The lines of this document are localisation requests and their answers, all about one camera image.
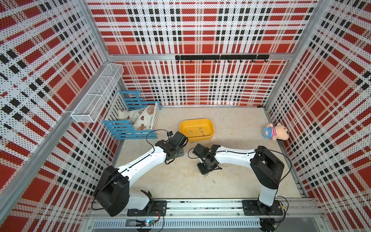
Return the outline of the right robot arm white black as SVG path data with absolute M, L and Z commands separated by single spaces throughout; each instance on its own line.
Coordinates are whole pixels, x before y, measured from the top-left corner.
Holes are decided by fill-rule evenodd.
M 247 201 L 250 203 L 249 211 L 263 216 L 281 215 L 273 205 L 278 203 L 275 197 L 285 165 L 269 149 L 258 146 L 256 149 L 240 150 L 220 145 L 207 148 L 198 144 L 192 149 L 192 153 L 200 160 L 197 166 L 202 175 L 221 170 L 220 164 L 234 164 L 253 170 L 261 188 L 257 200 Z

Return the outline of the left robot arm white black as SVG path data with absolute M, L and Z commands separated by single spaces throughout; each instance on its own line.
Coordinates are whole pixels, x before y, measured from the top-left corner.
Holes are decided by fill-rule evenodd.
M 156 142 L 147 153 L 134 161 L 118 168 L 111 165 L 103 171 L 93 193 L 93 200 L 101 205 L 99 210 L 105 210 L 111 217 L 123 210 L 134 210 L 144 216 L 156 210 L 150 192 L 142 190 L 140 193 L 131 193 L 130 188 L 152 168 L 162 163 L 170 164 L 184 155 L 188 138 L 179 131 L 175 134 L 168 131 L 167 136 L 167 140 Z

